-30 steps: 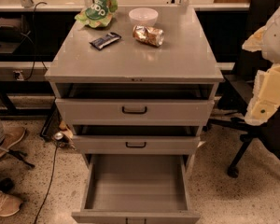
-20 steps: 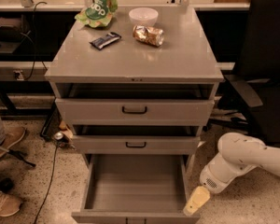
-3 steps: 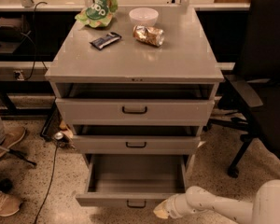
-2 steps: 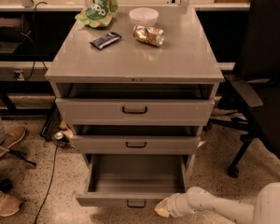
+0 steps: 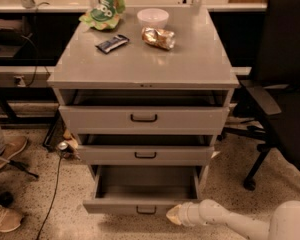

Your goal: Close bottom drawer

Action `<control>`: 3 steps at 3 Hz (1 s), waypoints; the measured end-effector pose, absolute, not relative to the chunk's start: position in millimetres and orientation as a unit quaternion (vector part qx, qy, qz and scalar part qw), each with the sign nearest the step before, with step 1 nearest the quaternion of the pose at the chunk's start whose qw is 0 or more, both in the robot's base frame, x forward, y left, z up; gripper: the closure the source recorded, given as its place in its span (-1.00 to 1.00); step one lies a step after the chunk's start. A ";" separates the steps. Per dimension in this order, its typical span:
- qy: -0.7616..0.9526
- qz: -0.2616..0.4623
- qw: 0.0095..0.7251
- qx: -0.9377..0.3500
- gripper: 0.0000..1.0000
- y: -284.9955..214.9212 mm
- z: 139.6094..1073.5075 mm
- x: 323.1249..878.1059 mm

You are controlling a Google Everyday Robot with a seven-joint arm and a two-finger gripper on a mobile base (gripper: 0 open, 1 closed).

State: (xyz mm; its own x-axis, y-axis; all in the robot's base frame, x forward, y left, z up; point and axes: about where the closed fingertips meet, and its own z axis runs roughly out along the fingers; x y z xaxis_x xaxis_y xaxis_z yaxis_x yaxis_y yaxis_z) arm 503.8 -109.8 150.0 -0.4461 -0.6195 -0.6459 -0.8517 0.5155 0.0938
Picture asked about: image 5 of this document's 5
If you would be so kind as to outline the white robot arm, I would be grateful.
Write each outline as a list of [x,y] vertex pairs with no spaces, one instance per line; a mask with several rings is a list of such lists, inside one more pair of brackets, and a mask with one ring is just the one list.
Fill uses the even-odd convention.
[[173,224],[187,227],[223,225],[246,240],[300,240],[300,201],[280,204],[269,222],[231,212],[211,199],[178,204],[166,217]]

